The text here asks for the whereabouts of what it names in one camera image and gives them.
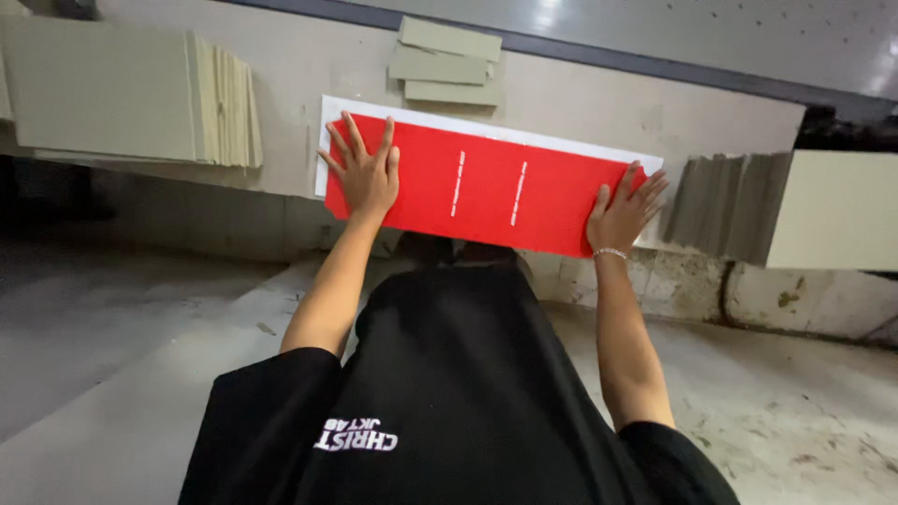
dark stripe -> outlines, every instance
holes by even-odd
[[[350,4],[335,0],[216,0],[228,4],[248,5],[274,9],[286,13],[296,13],[339,22],[350,22],[385,30],[398,30],[403,13],[368,5]],[[471,28],[502,37],[502,49],[531,54],[546,58],[561,59],[590,66],[613,68],[633,74],[651,75],[691,84],[701,84],[715,88],[749,93],[786,102],[805,105],[828,105],[835,107],[846,119],[882,119],[891,114],[898,105],[885,98],[876,98],[857,93],[830,90],[808,84],[797,84],[768,77],[748,75],[732,70],[682,63],[669,59],[652,58],[612,49],[597,48],[545,39],[534,35],[498,30],[486,26],[476,26],[462,22],[427,18],[442,24],[461,28]]]

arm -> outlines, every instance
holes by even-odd
[[[664,171],[653,174],[631,192],[638,167],[638,162],[628,167],[613,201],[607,185],[600,189],[586,227],[594,251],[613,248],[629,253],[646,223],[661,208],[658,195],[667,186]],[[627,276],[626,260],[605,252],[596,254],[594,262],[598,278],[595,340],[602,395],[614,428],[620,431],[633,421],[654,421],[673,428],[674,416],[661,362],[648,338]]]
[[[350,208],[343,235],[321,266],[312,289],[296,308],[284,333],[280,351],[318,347],[340,358],[349,329],[356,317],[365,279],[365,266],[383,217],[399,194],[399,148],[392,146],[393,120],[377,153],[369,155],[348,112],[343,120],[349,128],[350,144],[332,124],[327,128],[345,161],[343,168],[326,151],[319,150],[331,172],[339,177]]]

red panel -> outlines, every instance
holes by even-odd
[[[375,152],[385,121],[353,118],[368,152]],[[348,138],[343,121],[334,126]],[[393,144],[401,150],[400,192],[384,226],[584,258],[592,256],[584,231],[596,193],[602,184],[616,188],[627,168],[625,163],[402,123],[396,123]],[[342,161],[333,141],[330,153]],[[640,169],[633,187],[646,179]],[[348,217],[336,177],[328,177],[325,205],[337,218]]]

bracelet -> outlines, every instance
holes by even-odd
[[[617,256],[620,256],[624,260],[627,259],[627,254],[625,252],[618,251],[617,249],[614,249],[612,247],[603,247],[602,249],[599,249],[598,251],[593,252],[593,257],[595,258],[595,257],[598,257],[600,254],[605,254],[605,253],[615,254]]]

black t-shirt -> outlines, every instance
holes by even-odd
[[[737,503],[676,430],[615,434],[518,270],[387,279],[341,368],[303,348],[215,381],[181,503]]]

